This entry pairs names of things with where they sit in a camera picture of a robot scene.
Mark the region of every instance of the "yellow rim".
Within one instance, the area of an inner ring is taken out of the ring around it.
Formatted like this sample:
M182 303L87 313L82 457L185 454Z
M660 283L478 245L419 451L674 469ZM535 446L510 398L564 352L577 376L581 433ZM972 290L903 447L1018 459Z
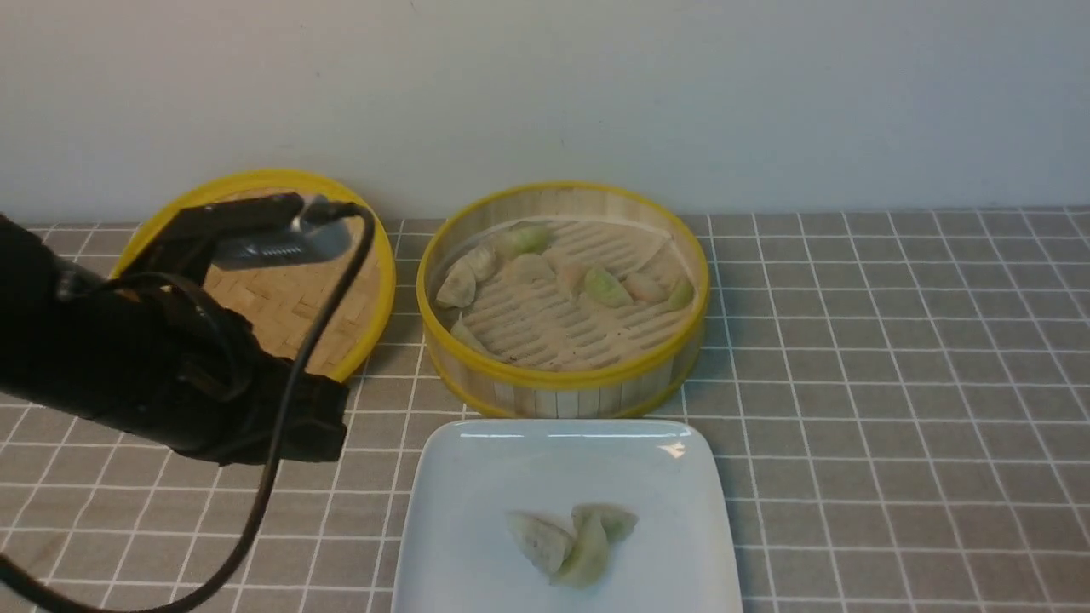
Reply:
M179 197L156 213L146 224L142 225L121 253L121 257L118 260L118 264L113 267L110 276L117 277L122 271L129 267L140 252L152 242L152 239L182 208L204 206L209 202L220 201L240 192L268 189L319 193L330 200L355 202L371 208L371 205L347 187L332 179L302 170L270 168L223 177ZM390 318L390 313L393 311L393 288L397 287L397 280L393 276L393 250L390 248L390 239L386 236L386 230L383 228L383 224L378 220L377 215L375 215L375 242L372 250L378 256L378 272L382 283L379 283L377 310L373 321L374 325L367 328L366 334L360 339L360 342L327 375L329 378L336 381L344 381L360 368L360 364L363 363L363 360L367 358L367 354L371 353L371 350L378 342L378 337L382 336L383 329Z
M647 371L653 370L664 359L668 359L677 353L682 346L685 346L694 334L699 333L703 322L704 313L707 311L707 299L708 299L708 275L707 266L702 266L699 271L694 271L697 275L697 287L700 289L700 293L697 296L698 308L693 309L686 321L686 325L677 336L671 338L665 345L658 349L645 353L630 362L622 362L620 364L608 366L605 369L597 369L593 371L578 371L578 372L546 372L532 369L522 369L519 366L512 366L510 364L505 364L496 360L485 358L481 353L473 351L469 347L465 347L461 342L450 336L447 328L443 327L439 320L435 316L435 312L432 311L432 305L427 300L427 288L425 287L425 280L427 279L427 272L431 268L432 262L432 251L435 249L436 242L456 224L461 221L463 218L472 214L477 208L486 206L493 201L508 197L512 194L523 192L523 191L537 191L537 190L556 190L566 188L578 188L588 190L600 190L604 192L615 193L631 200L634 200L641 204L654 208L658 214L669 219L670 224L674 224L679 230L678 233L685 238L690 245L697 250L698 253L702 254L703 259L706 261L706 255L704 254L703 248L700 247L700 241L697 237L692 236L689 228L677 218L676 215L667 211L666 208L655 204L654 202L632 192L622 190L620 188L615 188L613 185L601 185L597 183L584 183L580 181L560 181L552 183L534 183L530 185L520 185L518 188L511 188L502 192L498 192L486 196L477 202L471 204L468 208L459 213L458 215L447 219L447 221L439 227L439 230L435 232L435 236L427 243L427 249L424 250L423 260L420 269L416 272L416 303L420 308L421 315L424 318L424 327L432 334L432 338L439 342L444 349L453 354L459 361L469 365L473 370L480 371L492 378L502 381L505 383L510 383L513 385L522 385L526 387L537 387L542 389L578 389L581 387L598 387L605 385L614 385L628 381L635 376L639 376Z
M431 347L427 348L427 351L428 354L432 357L432 364L435 366L435 372L439 373L439 376L443 377L444 383L447 384L447 387L450 388L450 392L453 393L455 396L458 396L459 400L472 407L473 410L475 410L476 412L485 417L494 417L502 419L538 419L538 418L528 418L523 416L517 416L512 412L507 411L506 409L501 409L499 407L494 407L492 405L486 405L484 402L479 401L476 398L467 394L465 390L462 389L460 385L455 383L455 380L450 377L449 373L443 368L439 361L435 359L435 354L432 353ZM673 396L674 393L677 392L679 387L681 387L681 384L685 383L686 378L689 378L689 373L692 372L693 366L697 365L697 358L699 356L700 353L693 354L692 359L689 360L689 363L686 364L685 369L681 371L681 374L679 374L674 381L671 381L666 389L663 389L661 393L655 395L650 400L641 402L627 411L617 413L616 416L609 419L628 419L633 417L642 417L657 409L663 402L666 401L667 398Z

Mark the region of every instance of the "steamed dumpling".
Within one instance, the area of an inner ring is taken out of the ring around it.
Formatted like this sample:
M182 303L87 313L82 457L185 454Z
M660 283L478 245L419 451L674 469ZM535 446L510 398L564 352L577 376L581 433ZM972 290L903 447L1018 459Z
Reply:
M476 297L476 276L464 260L455 262L447 278L435 295L435 303L443 309L464 309Z
M560 570L576 545L567 530L529 513L508 513L507 531L522 555L547 577Z

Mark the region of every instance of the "dumpling wrapper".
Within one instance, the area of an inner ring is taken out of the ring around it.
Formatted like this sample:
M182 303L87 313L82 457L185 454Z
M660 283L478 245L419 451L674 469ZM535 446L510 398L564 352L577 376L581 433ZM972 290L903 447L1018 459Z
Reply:
M464 260L458 260L435 293L435 303L443 309L464 309L473 303L475 297L476 276Z
M670 296L666 299L666 308L670 311L680 311L692 302L693 288L689 277L681 277L670 289Z
M578 262L569 262L560 266L556 272L556 286L560 290L560 296L568 300L574 300L583 289L583 277L586 275L586 265Z
M536 280L550 281L556 278L556 273L542 255L523 253L504 268L504 277L511 283L532 284Z
M583 276L583 291L591 300L610 309L630 306L633 303L625 286L602 266L594 266Z
M609 567L609 539L602 527L602 519L591 513L577 525L576 546L553 577L553 584L578 590L586 589L602 579Z
M550 578L560 572L576 548L576 540L567 530L529 513L508 513L507 531L534 568Z
M473 271L473 277L477 283L491 279L496 274L496 268L499 267L499 257L496 256L496 250L487 244L474 247L459 260L465 262L465 265Z
M658 281L643 273L631 273L621 281L628 293L641 302L662 302L666 300L666 290Z
M505 260L514 260L523 253L541 253L548 247L553 232L542 224L520 221L498 235L493 244Z
M581 504L571 509L571 522L582 526L591 515L597 514L602 521L602 529L606 531L606 539L609 544L617 544L629 537L635 529L635 524L640 520L634 513L630 513L617 505L611 504Z

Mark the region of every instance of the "grid pattern tablecloth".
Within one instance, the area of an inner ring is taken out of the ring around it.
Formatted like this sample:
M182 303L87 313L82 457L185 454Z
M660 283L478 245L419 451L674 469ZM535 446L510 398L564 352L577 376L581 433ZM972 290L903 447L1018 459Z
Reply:
M686 221L716 288L657 414L712 445L748 611L1090 611L1090 211ZM387 220L395 315L352 380L343 457L284 465L254 555L204 611L389 610L423 444L474 417L421 340L437 226ZM132 230L37 229L104 273ZM4 552L112 608L203 581L258 474L2 395L0 441Z

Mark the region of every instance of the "black cable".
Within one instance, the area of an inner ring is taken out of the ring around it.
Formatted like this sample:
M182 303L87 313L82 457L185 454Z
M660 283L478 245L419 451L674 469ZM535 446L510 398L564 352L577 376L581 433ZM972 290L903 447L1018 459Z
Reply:
M334 313L340 305L340 302L348 292L349 287L351 287L352 281L355 280L356 275L359 275L360 268L363 267L363 263L367 259L367 254L371 252L371 244L375 239L375 219L367 208L355 204L348 204L338 213L339 217L347 217L350 215L361 217L363 219L363 236L361 237L360 244L356 245L355 252L352 254L352 259L349 261L348 266L344 268L344 272L341 273L340 279L337 281L332 291L329 292L329 298L326 299L326 302L322 305L322 310L315 317L314 323L311 324L311 329L307 332L306 338L303 340L303 345L299 349L299 356L295 358L295 363L292 364L291 372L288 374L288 383L284 385L283 396L280 399L280 407L277 411L276 422L272 426L271 443L269 444L269 457L265 464L265 470L262 472L261 484L257 488L257 494L254 497L254 504L251 507L250 516L246 518L246 525L242 529L242 534L239 537L234 549L231 550L230 554L228 554L227 560L223 561L223 564L218 570L216 570L216 573L213 574L211 577L208 578L207 581L204 582L204 585L174 602L153 609L143 609L138 612L132 613L187 613L193 611L201 604L204 604L209 598L213 597L213 594L219 591L219 589L227 584L234 572L239 569L239 565L242 564L242 561L245 560L246 555L250 553L250 549L253 546L254 540L257 538L257 531L261 529L262 520L265 518L265 510L268 508L269 497L272 495L272 484L276 481L277 471L280 468L280 448L283 444L284 423L288 419L288 411L291 406L291 397L295 389L295 383L299 381L299 376L303 373L306 362L310 361L311 354L314 352L314 348L317 346L318 339L325 332L326 326L329 325L329 320L332 318ZM16 566L11 558L3 554L0 554L0 580L7 584L8 587L14 590L17 594L29 600L34 604L37 604L39 608L48 611L49 613L130 613L125 611L98 609L70 600L63 594L53 591L34 577L29 576L25 570Z

